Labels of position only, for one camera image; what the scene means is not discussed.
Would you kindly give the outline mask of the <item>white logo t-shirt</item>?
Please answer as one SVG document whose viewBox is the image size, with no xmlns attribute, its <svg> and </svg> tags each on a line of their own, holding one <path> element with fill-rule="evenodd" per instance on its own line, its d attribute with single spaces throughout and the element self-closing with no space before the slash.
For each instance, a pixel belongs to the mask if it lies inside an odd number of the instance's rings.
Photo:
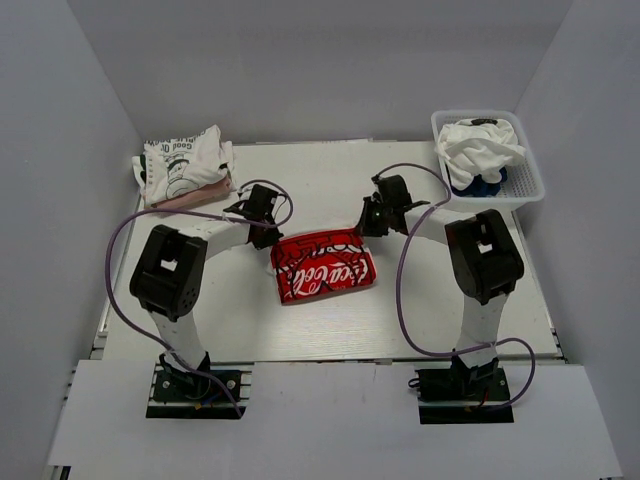
<svg viewBox="0 0 640 480">
<path fill-rule="evenodd" d="M 271 248 L 270 261 L 283 305 L 351 293 L 377 279 L 373 256 L 354 228 L 284 238 Z"/>
</svg>

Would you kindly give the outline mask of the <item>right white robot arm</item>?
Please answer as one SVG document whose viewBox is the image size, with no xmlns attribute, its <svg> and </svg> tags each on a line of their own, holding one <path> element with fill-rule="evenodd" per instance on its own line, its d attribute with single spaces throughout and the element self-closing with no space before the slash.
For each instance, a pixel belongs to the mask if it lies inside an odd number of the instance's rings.
<svg viewBox="0 0 640 480">
<path fill-rule="evenodd" d="M 356 233 L 383 237 L 390 231 L 405 236 L 395 279 L 396 313 L 407 343 L 418 353 L 449 358 L 453 390 L 472 399 L 484 391 L 498 368 L 498 330 L 507 300 L 524 275 L 524 261 L 495 209 L 469 217 L 435 204 L 415 201 L 400 175 L 372 178 L 375 191 L 363 199 Z M 402 306 L 402 276 L 411 242 L 423 238 L 448 248 L 457 286 L 464 295 L 460 334 L 451 352 L 418 347 L 407 330 Z"/>
</svg>

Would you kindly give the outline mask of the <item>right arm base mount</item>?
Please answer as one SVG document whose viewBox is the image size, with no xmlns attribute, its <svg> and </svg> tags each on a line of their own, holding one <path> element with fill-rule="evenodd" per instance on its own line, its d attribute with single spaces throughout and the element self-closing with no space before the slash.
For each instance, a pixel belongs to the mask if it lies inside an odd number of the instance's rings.
<svg viewBox="0 0 640 480">
<path fill-rule="evenodd" d="M 473 393 L 463 393 L 454 384 L 450 369 L 420 369 L 408 382 L 418 398 L 421 425 L 510 424 L 511 406 L 497 409 L 510 400 L 503 368 Z"/>
</svg>

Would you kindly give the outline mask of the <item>white t-shirt with tag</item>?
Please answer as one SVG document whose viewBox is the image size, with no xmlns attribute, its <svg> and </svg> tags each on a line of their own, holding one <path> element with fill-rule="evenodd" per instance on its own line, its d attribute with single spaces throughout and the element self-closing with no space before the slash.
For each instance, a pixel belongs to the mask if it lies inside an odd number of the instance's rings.
<svg viewBox="0 0 640 480">
<path fill-rule="evenodd" d="M 445 124 L 435 150 L 446 166 L 451 187 L 459 190 L 468 187 L 477 175 L 497 183 L 499 170 L 523 165 L 527 153 L 509 121 L 490 118 Z"/>
</svg>

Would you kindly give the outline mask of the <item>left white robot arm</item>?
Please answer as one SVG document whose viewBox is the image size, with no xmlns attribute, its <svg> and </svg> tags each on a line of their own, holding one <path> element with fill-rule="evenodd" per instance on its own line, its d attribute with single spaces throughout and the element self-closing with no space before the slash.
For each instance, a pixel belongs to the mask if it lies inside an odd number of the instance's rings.
<svg viewBox="0 0 640 480">
<path fill-rule="evenodd" d="M 182 229 L 156 225 L 146 240 L 129 290 L 156 325 L 165 347 L 163 368 L 177 376 L 177 387 L 188 398 L 202 398 L 211 387 L 209 354 L 193 315 L 205 263 L 238 246 L 261 250 L 275 245 L 282 233 L 274 210 L 284 196 L 253 184 L 220 215 Z"/>
</svg>

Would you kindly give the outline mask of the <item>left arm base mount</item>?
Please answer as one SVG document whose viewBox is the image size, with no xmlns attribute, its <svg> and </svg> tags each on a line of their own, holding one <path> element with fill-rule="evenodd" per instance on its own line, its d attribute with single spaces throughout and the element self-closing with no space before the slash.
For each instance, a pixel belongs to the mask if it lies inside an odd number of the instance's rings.
<svg viewBox="0 0 640 480">
<path fill-rule="evenodd" d="M 216 382 L 176 371 L 164 355 L 156 362 L 149 390 L 146 418 L 172 420 L 239 420 L 245 412 L 252 383 L 250 366 L 210 365 L 210 374 L 220 380 L 237 406 Z"/>
</svg>

